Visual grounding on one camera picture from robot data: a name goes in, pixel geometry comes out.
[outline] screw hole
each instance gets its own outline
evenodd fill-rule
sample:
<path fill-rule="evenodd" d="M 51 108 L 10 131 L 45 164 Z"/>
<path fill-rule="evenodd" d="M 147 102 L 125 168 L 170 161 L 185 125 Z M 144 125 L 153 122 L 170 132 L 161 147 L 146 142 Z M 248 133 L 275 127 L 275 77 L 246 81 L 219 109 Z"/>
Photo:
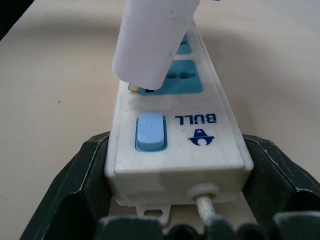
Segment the screw hole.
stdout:
<path fill-rule="evenodd" d="M 154 218 L 160 218 L 164 213 L 162 210 L 157 209 L 157 210 L 145 210 L 144 211 L 144 216 L 145 217 L 154 217 Z"/>
<path fill-rule="evenodd" d="M 181 79 L 189 79 L 194 78 L 196 75 L 194 73 L 180 72 L 178 76 Z"/>
<path fill-rule="evenodd" d="M 175 78 L 176 78 L 176 74 L 173 73 L 173 72 L 170 72 L 170 73 L 168 73 L 165 77 L 166 77 L 167 79 L 175 79 Z"/>

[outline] power symbol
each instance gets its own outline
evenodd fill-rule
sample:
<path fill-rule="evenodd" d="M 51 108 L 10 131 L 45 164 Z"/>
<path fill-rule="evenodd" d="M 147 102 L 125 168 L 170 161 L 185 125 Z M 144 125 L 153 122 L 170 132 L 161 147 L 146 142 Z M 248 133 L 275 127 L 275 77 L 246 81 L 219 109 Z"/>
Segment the power symbol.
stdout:
<path fill-rule="evenodd" d="M 153 122 L 147 122 L 145 125 L 147 128 L 153 128 L 155 124 Z"/>

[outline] power strip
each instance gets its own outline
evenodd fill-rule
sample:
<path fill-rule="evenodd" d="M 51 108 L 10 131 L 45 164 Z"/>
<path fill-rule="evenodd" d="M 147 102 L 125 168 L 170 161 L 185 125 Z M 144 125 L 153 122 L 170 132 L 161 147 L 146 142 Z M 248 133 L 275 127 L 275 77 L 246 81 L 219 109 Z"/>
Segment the power strip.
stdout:
<path fill-rule="evenodd" d="M 104 169 L 119 205 L 136 207 L 139 217 L 160 210 L 163 224 L 171 205 L 194 204 L 197 196 L 234 200 L 254 166 L 194 22 L 186 36 L 180 47 L 190 51 L 178 51 L 160 89 L 131 92 L 120 81 Z M 151 132 L 160 136 L 157 150 L 139 147 L 155 125 L 145 113 L 163 116 L 162 130 Z"/>

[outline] power button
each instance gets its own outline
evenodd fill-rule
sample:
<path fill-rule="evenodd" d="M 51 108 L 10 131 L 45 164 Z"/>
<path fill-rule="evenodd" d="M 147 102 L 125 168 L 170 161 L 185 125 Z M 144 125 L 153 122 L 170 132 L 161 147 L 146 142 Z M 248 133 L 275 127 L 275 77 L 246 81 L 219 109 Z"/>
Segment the power button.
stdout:
<path fill-rule="evenodd" d="M 159 112 L 146 112 L 138 117 L 136 142 L 141 150 L 156 151 L 165 146 L 164 116 Z"/>

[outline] beige table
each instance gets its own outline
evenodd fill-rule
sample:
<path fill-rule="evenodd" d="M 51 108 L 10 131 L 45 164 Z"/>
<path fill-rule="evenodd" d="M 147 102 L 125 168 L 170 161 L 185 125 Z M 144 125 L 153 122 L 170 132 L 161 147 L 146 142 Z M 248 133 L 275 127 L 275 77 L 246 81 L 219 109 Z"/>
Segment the beige table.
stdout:
<path fill-rule="evenodd" d="M 319 6 L 277 2 L 203 0 L 194 18 L 241 131 L 274 141 L 320 181 L 320 32 L 309 15 Z M 1 239 L 18 239 L 81 144 L 110 130 L 123 7 L 35 0 L 0 42 Z M 235 226 L 254 221 L 243 196 L 215 208 Z M 171 225 L 202 229 L 194 206 L 171 213 Z"/>

